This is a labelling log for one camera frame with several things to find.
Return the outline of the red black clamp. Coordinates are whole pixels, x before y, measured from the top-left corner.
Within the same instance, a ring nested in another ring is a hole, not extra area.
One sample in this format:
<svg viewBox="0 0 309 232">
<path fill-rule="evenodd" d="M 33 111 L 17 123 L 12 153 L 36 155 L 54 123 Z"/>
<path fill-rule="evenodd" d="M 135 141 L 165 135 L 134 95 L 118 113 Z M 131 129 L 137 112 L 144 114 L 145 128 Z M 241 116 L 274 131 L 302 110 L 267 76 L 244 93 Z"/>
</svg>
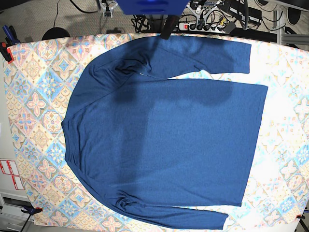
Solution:
<svg viewBox="0 0 309 232">
<path fill-rule="evenodd" d="M 7 44 L 5 42 L 0 43 L 0 52 L 4 59 L 8 62 L 8 64 L 12 63 L 14 60 L 14 57 L 12 55 L 12 52 L 10 51 L 9 47 L 7 47 Z"/>
</svg>

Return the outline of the black round stool base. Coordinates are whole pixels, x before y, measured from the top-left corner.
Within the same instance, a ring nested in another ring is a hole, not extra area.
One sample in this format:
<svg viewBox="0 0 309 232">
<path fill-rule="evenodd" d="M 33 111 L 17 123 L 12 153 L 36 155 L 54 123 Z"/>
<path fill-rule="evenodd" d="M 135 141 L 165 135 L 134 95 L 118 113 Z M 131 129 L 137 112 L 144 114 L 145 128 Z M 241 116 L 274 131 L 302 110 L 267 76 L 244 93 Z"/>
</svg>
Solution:
<svg viewBox="0 0 309 232">
<path fill-rule="evenodd" d="M 70 37 L 69 32 L 60 27 L 53 27 L 49 29 L 42 37 L 42 41 L 44 40 L 51 40 L 51 39 L 59 39 L 59 38 L 66 38 Z"/>
</svg>

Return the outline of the blue clamp top left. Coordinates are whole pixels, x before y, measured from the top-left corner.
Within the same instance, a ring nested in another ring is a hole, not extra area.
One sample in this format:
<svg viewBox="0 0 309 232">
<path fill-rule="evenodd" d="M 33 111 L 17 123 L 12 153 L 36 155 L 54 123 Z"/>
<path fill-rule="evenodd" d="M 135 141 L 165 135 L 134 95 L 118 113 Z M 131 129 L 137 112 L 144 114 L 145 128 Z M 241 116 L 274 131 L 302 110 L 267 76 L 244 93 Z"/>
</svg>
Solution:
<svg viewBox="0 0 309 232">
<path fill-rule="evenodd" d="M 20 41 L 17 38 L 17 34 L 16 34 L 13 26 L 4 25 L 2 27 L 2 29 L 3 29 L 4 33 L 6 34 L 5 40 L 6 40 L 6 42 L 9 46 L 20 43 Z"/>
</svg>

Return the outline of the black clamp bottom left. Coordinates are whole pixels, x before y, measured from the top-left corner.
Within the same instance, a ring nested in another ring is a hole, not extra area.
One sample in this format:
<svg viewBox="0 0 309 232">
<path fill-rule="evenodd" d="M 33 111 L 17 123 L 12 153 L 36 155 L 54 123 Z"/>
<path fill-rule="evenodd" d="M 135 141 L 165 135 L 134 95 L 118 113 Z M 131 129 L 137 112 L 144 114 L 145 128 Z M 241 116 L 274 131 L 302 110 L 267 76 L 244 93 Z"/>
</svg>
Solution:
<svg viewBox="0 0 309 232">
<path fill-rule="evenodd" d="M 21 209 L 21 212 L 33 216 L 35 214 L 42 212 L 42 208 L 33 208 L 32 206 L 23 206 L 23 209 Z"/>
</svg>

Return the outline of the white power strip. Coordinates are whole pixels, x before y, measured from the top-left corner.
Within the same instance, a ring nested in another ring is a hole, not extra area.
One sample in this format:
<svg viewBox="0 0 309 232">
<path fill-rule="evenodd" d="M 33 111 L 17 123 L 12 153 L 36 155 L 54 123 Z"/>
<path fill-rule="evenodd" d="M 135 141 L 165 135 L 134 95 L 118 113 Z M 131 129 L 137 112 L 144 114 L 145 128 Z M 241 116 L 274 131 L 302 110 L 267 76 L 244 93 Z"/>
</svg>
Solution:
<svg viewBox="0 0 309 232">
<path fill-rule="evenodd" d="M 178 24 L 178 30 L 225 34 L 224 27 L 222 25 L 219 25 L 218 23 L 202 25 L 202 24 L 181 22 Z"/>
</svg>

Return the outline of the patterned tile tablecloth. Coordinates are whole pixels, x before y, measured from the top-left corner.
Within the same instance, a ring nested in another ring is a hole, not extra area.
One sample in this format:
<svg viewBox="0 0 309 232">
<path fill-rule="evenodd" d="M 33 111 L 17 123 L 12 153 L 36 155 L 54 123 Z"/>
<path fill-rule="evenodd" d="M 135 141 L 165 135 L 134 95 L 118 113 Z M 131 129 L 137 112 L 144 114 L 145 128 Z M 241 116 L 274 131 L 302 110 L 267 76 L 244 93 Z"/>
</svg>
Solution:
<svg viewBox="0 0 309 232">
<path fill-rule="evenodd" d="M 26 198 L 43 211 L 38 226 L 101 232 L 163 232 L 165 228 L 117 214 L 84 189 L 65 162 L 61 128 L 70 95 L 86 65 L 141 34 L 106 34 L 22 43 L 10 48 L 0 76 Z M 191 78 L 268 86 L 252 172 L 241 207 L 228 213 L 226 232 L 294 231 L 309 204 L 309 54 L 248 40 L 250 74 L 190 74 Z"/>
</svg>

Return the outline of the white red labels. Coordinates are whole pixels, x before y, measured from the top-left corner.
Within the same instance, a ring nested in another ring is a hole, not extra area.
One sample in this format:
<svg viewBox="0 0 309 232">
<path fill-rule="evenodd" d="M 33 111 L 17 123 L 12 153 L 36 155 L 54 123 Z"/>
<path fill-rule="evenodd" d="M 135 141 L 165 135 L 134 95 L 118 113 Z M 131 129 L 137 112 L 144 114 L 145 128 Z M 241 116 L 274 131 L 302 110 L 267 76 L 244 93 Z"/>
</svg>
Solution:
<svg viewBox="0 0 309 232">
<path fill-rule="evenodd" d="M 2 175 L 1 178 L 10 177 L 12 184 L 15 190 L 24 190 L 24 186 L 19 175 L 17 165 L 13 159 L 1 159 L 0 160 L 0 169 Z"/>
</svg>

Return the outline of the black clamp bottom right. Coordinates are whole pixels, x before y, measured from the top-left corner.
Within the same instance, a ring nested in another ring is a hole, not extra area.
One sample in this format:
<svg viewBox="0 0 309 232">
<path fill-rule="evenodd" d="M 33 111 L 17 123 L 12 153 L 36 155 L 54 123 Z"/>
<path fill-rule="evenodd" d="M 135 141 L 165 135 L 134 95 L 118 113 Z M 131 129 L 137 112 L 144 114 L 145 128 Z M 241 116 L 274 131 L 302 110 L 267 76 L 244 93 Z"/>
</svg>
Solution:
<svg viewBox="0 0 309 232">
<path fill-rule="evenodd" d="M 296 218 L 297 219 L 305 219 L 306 217 L 304 215 L 297 215 Z"/>
</svg>

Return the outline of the blue long-sleeve T-shirt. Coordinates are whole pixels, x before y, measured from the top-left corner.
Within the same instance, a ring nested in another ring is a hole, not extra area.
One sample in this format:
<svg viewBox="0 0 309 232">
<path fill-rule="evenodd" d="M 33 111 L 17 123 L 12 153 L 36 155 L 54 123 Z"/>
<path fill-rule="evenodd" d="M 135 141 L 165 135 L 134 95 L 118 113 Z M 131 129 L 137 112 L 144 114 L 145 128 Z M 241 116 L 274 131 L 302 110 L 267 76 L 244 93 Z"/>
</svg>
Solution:
<svg viewBox="0 0 309 232">
<path fill-rule="evenodd" d="M 92 60 L 62 121 L 65 160 L 87 191 L 127 217 L 173 229 L 221 230 L 241 206 L 267 86 L 180 79 L 250 72 L 251 45 L 144 37 Z"/>
</svg>

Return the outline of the black power adapter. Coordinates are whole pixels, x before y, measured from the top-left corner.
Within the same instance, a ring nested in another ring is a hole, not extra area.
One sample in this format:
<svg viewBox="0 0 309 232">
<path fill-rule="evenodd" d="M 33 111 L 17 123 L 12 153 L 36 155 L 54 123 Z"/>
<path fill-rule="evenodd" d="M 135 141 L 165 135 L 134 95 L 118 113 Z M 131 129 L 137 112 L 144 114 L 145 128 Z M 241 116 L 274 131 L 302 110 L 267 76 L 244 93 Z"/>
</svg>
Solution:
<svg viewBox="0 0 309 232">
<path fill-rule="evenodd" d="M 229 22 L 225 27 L 224 27 L 224 32 L 226 34 L 230 34 L 234 29 L 236 28 L 236 24 L 234 22 Z"/>
</svg>

